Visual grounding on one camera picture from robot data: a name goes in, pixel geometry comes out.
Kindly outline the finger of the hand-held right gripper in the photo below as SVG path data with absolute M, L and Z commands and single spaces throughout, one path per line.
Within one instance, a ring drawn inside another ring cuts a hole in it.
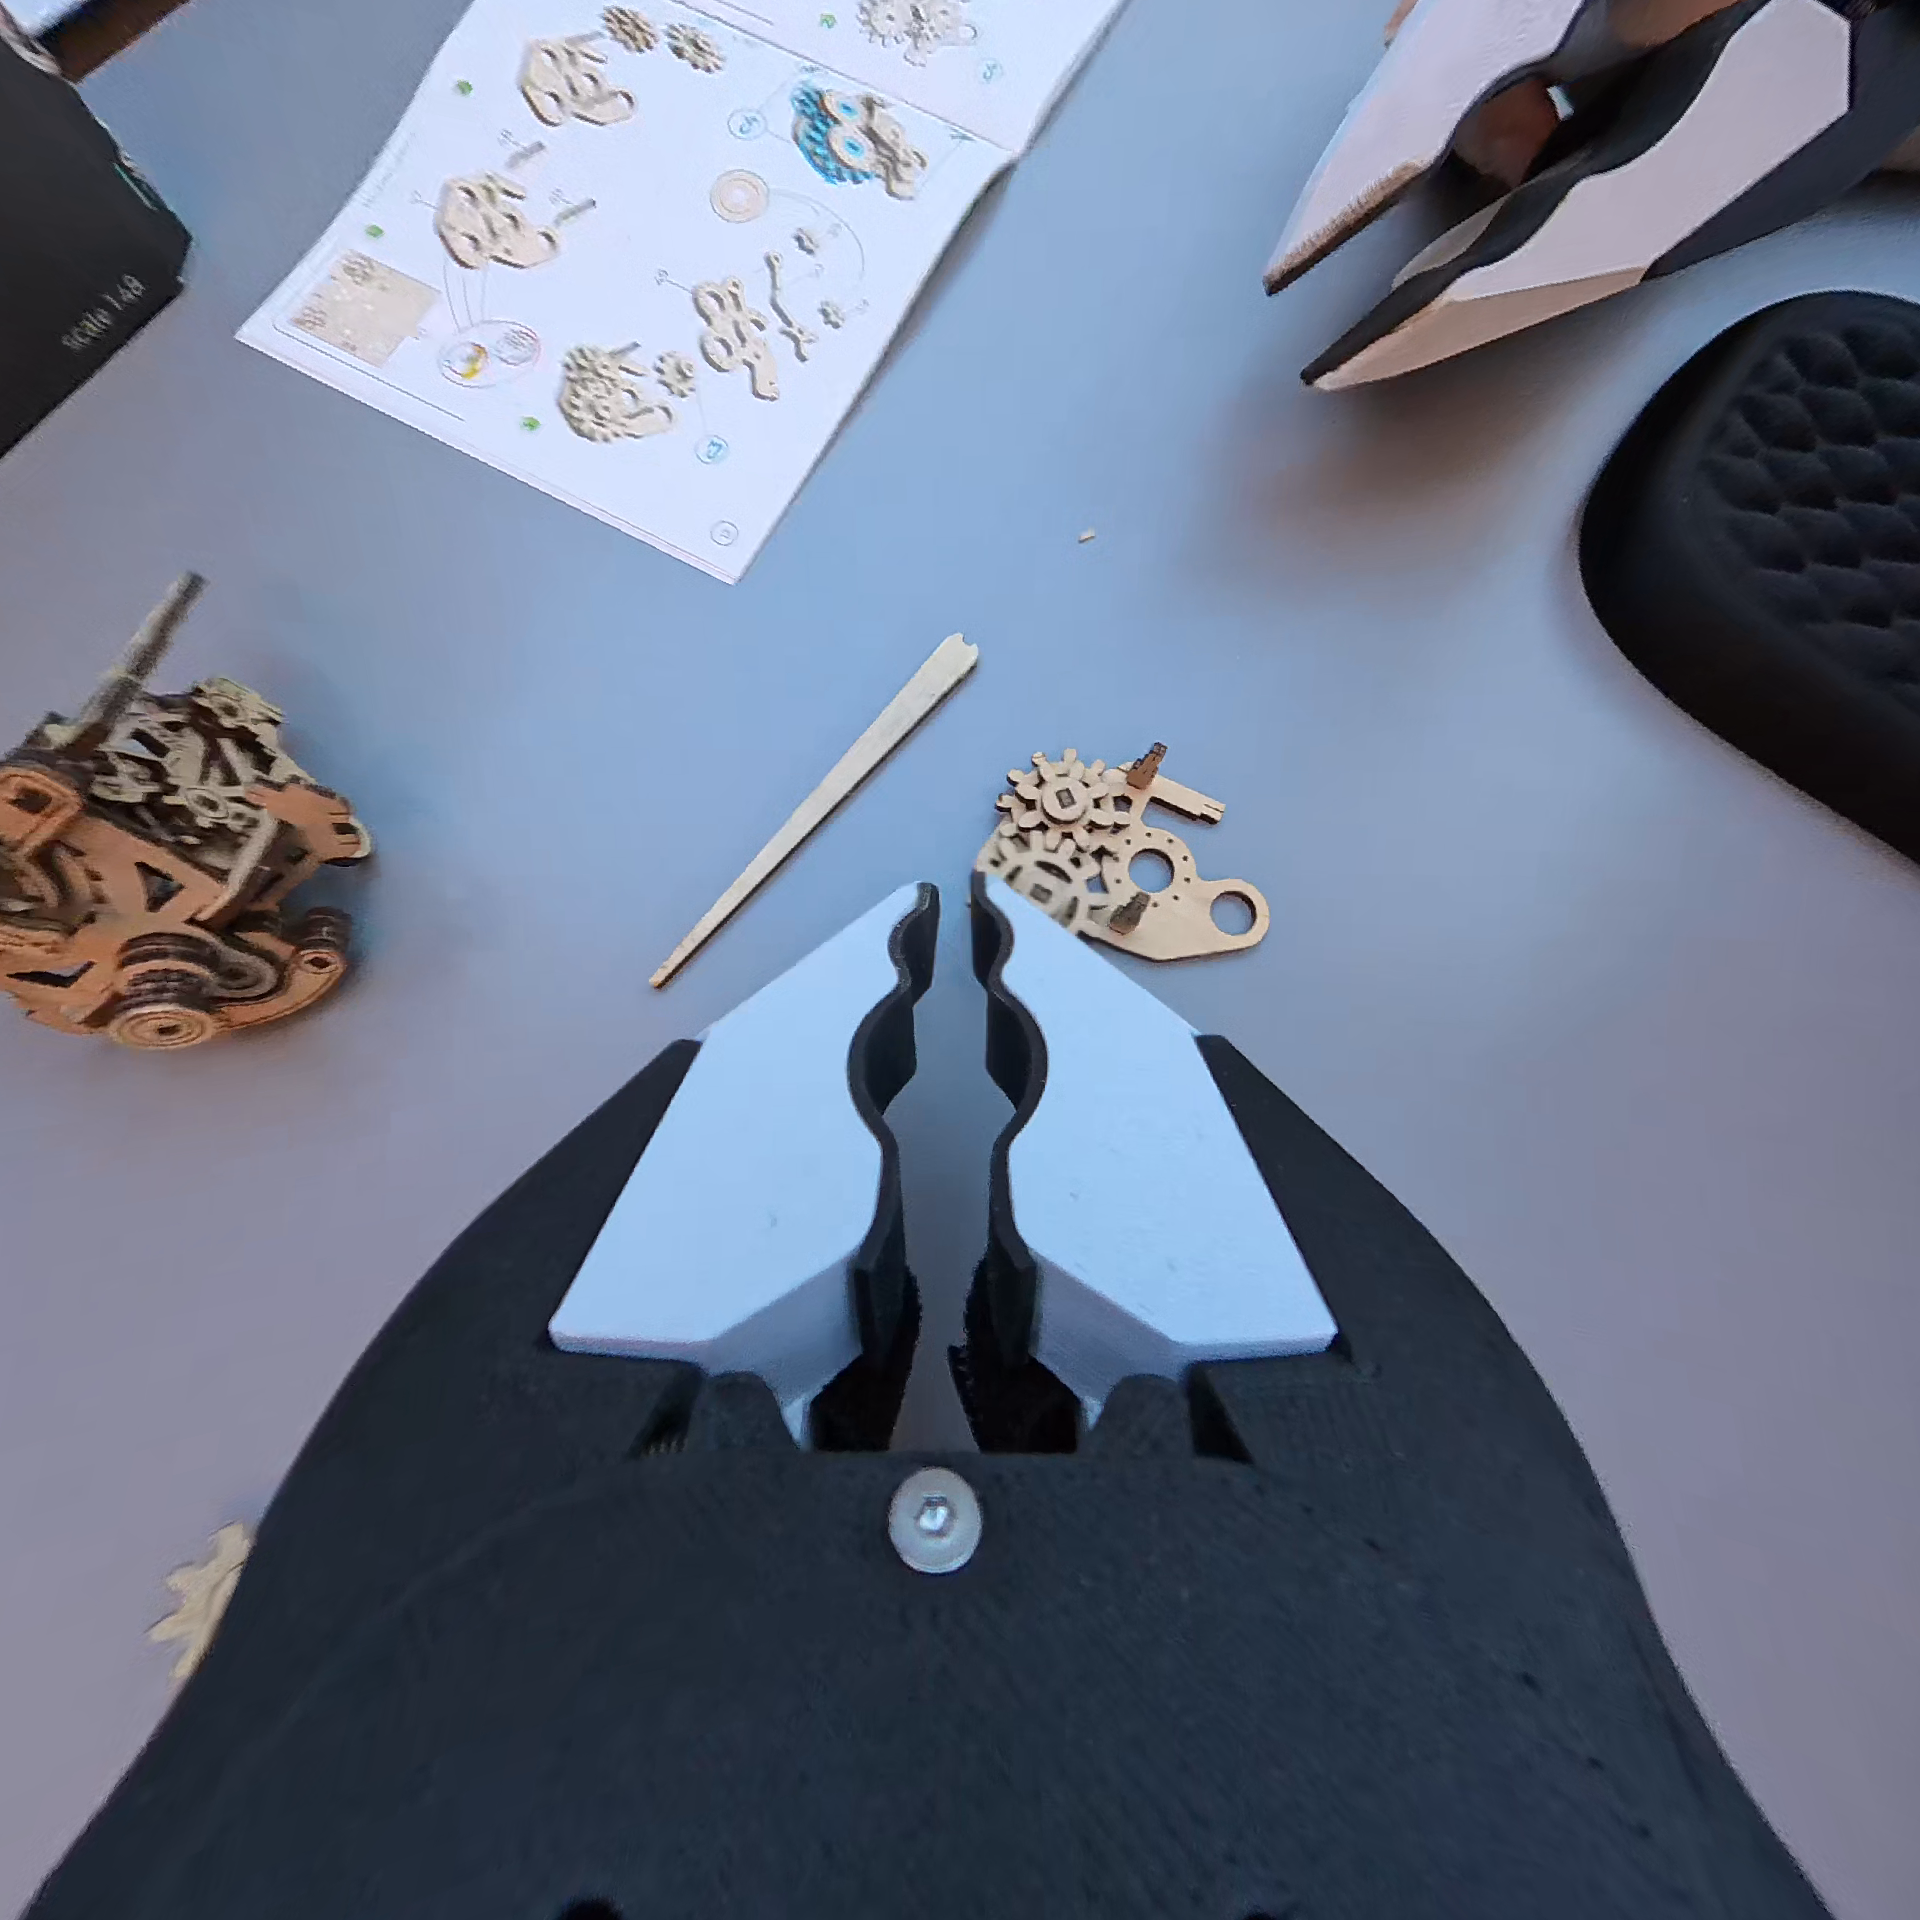
M 1435 172 L 1467 112 L 1538 77 L 1580 13 L 1580 0 L 1421 0 L 1322 150 L 1265 291 L 1278 297 Z
M 1686 27 L 1594 142 L 1446 231 L 1300 385 L 1382 385 L 1640 286 L 1833 132 L 1849 95 L 1855 26 L 1827 3 L 1732 3 Z

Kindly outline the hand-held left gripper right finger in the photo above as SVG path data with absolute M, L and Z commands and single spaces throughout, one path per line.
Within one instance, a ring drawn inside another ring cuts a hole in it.
M 1011 1357 L 1095 1426 L 1123 1377 L 1325 1352 L 1334 1316 L 1198 1029 L 996 876 L 976 876 L 976 968 L 1018 1107 L 992 1154 Z

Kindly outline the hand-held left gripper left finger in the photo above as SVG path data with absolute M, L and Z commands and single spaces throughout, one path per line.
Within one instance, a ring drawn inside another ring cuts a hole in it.
M 869 914 L 711 1022 L 548 1335 L 567 1352 L 759 1377 L 792 1432 L 908 1312 L 901 1141 L 936 884 Z

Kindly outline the pointed wooden stick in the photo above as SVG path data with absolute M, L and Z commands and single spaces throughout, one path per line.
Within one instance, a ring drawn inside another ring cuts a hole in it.
M 694 933 L 660 962 L 649 989 L 664 989 L 716 926 L 756 898 L 756 892 L 780 871 L 792 851 L 963 686 L 978 667 L 978 647 L 952 631 L 908 686 L 875 714 L 875 720 L 846 743 L 846 755 L 820 779 L 820 788 L 773 830 L 728 894 L 694 925 Z

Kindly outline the black mesh cushion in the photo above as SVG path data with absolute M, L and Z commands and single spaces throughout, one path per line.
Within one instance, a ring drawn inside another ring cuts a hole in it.
M 1920 311 L 1769 304 L 1633 418 L 1582 589 L 1686 715 L 1920 858 Z

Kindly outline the black kit box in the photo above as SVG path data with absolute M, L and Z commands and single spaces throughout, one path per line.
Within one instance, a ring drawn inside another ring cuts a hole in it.
M 194 233 L 13 13 L 0 21 L 0 452 L 183 291 Z

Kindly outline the white instruction booklet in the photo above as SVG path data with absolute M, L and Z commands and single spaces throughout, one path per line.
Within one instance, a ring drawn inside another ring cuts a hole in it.
M 253 351 L 740 581 L 1107 0 L 484 0 Z

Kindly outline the grey desk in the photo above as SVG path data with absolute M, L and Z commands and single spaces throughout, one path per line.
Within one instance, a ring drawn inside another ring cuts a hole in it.
M 1917 1916 L 1917 871 L 1671 714 L 1580 584 L 1582 495 L 1698 343 L 1917 300 L 1912 185 L 1322 400 L 1297 369 L 1451 224 L 1402 207 L 1260 291 L 1393 3 L 1127 3 L 716 584 L 232 338 L 459 13 L 183 3 L 84 82 L 198 253 L 4 459 L 4 743 L 198 568 L 162 686 L 281 704 L 373 864 L 333 871 L 354 973 L 267 1037 L 4 1013 L 4 1916 L 168 1705 L 162 1573 L 260 1515 L 420 1269 L 905 882 L 943 968 L 896 1107 L 901 1432 L 970 1445 L 1003 1099 L 963 876 L 1032 749 L 1147 740 L 1273 933 L 1134 973 L 1459 1261 L 1827 1908 Z M 963 686 L 649 989 L 952 631 Z

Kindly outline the small wooden gear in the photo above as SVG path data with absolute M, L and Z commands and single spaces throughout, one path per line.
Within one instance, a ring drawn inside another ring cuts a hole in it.
M 175 1655 L 175 1688 L 183 1688 L 202 1666 L 250 1556 L 253 1521 L 225 1521 L 205 1538 L 198 1559 L 162 1573 L 168 1613 L 143 1632 L 143 1641 Z

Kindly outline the wooden gear plate assembly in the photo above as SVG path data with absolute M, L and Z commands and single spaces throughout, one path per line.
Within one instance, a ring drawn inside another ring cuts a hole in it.
M 1223 804 L 1163 774 L 1167 743 L 1100 762 L 1032 755 L 996 790 L 996 830 L 976 858 L 985 876 L 1045 918 L 1144 962 L 1210 962 L 1260 948 L 1267 904 L 1249 882 L 1210 882 L 1151 804 L 1216 823 Z

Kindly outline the wooden mechanical model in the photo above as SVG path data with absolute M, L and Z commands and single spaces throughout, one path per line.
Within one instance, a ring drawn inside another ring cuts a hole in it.
M 202 589 L 188 571 L 84 714 L 0 762 L 0 985 L 63 1037 L 188 1048 L 346 980 L 352 918 L 287 898 L 370 858 L 352 802 L 281 749 L 250 686 L 143 688 Z

